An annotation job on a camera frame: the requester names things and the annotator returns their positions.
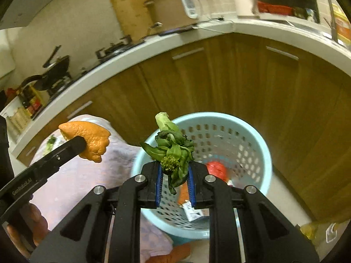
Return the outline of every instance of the leafy green vegetable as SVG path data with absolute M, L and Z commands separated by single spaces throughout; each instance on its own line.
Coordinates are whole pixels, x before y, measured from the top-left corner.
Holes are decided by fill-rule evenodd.
M 172 147 L 167 150 L 166 155 L 173 156 L 176 160 L 179 160 L 181 156 L 180 145 L 173 142 Z
M 157 145 L 160 146 L 167 146 L 171 148 L 172 143 L 166 139 L 156 139 Z
M 157 146 L 158 149 L 162 149 L 164 151 L 167 151 L 168 149 L 170 149 L 169 147 L 167 146 Z
M 56 137 L 54 135 L 51 135 L 50 138 L 47 140 L 47 144 L 55 144 L 56 142 Z
M 179 131 L 178 126 L 170 121 L 166 112 L 159 112 L 155 116 L 155 119 L 160 131 L 167 129 L 174 130 L 175 132 Z
M 168 139 L 169 141 L 173 141 L 175 143 L 178 143 L 179 145 L 183 145 L 186 137 L 181 134 L 180 131 L 174 131 L 174 130 L 162 130 L 160 131 L 157 136 L 155 136 L 155 139 Z
M 189 162 L 193 160 L 194 142 L 180 132 L 165 112 L 156 115 L 160 132 L 155 136 L 158 147 L 140 143 L 142 148 L 161 163 L 162 172 L 168 176 L 168 189 L 175 195 L 176 187 L 185 183 L 188 177 Z
M 162 161 L 162 159 L 166 156 L 166 151 L 158 149 L 157 147 L 152 147 L 151 145 L 140 142 L 140 146 L 145 150 L 145 152 L 150 155 L 153 159 L 157 161 Z
M 166 156 L 160 161 L 162 172 L 166 175 L 170 175 L 173 171 L 179 167 L 179 161 L 174 156 Z

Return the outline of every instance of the metal screw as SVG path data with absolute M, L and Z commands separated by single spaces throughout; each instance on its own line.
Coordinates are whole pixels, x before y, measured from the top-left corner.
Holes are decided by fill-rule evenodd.
M 246 191 L 249 193 L 249 194 L 254 194 L 257 192 L 257 189 L 255 186 L 248 186 L 246 187 Z
M 95 194 L 97 194 L 97 195 L 99 195 L 99 194 L 102 194 L 103 192 L 104 192 L 104 188 L 103 188 L 103 186 L 96 186 L 95 188 L 94 188 L 94 193 Z
M 134 180 L 137 181 L 138 183 L 144 182 L 145 179 L 146 179 L 146 177 L 144 175 L 141 175 L 141 174 L 136 175 L 134 178 Z
M 213 175 L 207 175 L 207 176 L 205 177 L 205 180 L 206 180 L 207 182 L 214 182 L 214 181 L 216 181 L 216 177 L 213 176 Z

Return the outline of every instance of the cutting board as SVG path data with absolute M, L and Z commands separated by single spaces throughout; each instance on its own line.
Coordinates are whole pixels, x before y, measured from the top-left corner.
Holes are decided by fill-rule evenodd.
M 146 0 L 111 0 L 118 22 L 125 35 L 137 41 L 147 35 L 152 26 L 148 9 L 144 7 Z

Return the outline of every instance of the cabinet handle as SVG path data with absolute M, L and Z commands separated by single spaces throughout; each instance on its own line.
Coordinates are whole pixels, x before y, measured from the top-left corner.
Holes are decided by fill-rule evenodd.
M 78 114 L 80 111 L 83 111 L 86 107 L 90 106 L 93 103 L 93 101 L 88 101 L 84 105 L 80 106 L 78 109 L 76 109 L 73 113 L 69 114 L 67 116 L 67 119 L 73 118 L 76 114 Z
M 279 49 L 276 49 L 276 48 L 270 47 L 270 46 L 266 46 L 266 49 L 270 50 L 271 52 L 280 53 L 280 54 L 285 55 L 285 56 L 287 56 L 287 57 L 290 57 L 290 58 L 292 58 L 292 59 L 294 59 L 294 60 L 296 60 L 296 61 L 299 61 L 299 58 L 298 58 L 296 55 L 293 55 L 293 54 L 291 54 L 291 53 L 284 52 L 284 51 L 282 51 L 282 50 L 279 50 Z
M 203 51 L 203 50 L 204 50 L 203 47 L 196 48 L 196 49 L 194 49 L 194 50 L 190 50 L 189 52 L 184 52 L 184 53 L 182 53 L 182 54 L 178 54 L 178 55 L 176 55 L 176 56 L 172 56 L 172 59 L 173 59 L 173 60 L 177 60 L 177 59 L 182 58 L 182 57 L 184 57 L 184 56 L 187 56 L 187 55 L 190 55 L 190 54 L 193 54 L 193 53 L 196 53 L 196 52 L 201 52 L 201 51 Z
M 26 156 L 28 156 L 29 154 L 31 154 L 33 152 L 33 150 L 36 149 L 35 146 L 33 146 L 31 149 L 29 149 L 29 151 L 26 153 Z

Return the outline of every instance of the rice cooker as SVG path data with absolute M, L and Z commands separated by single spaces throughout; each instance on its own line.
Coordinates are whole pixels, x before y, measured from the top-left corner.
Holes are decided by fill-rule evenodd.
M 146 0 L 144 5 L 157 32 L 181 29 L 199 21 L 195 0 Z

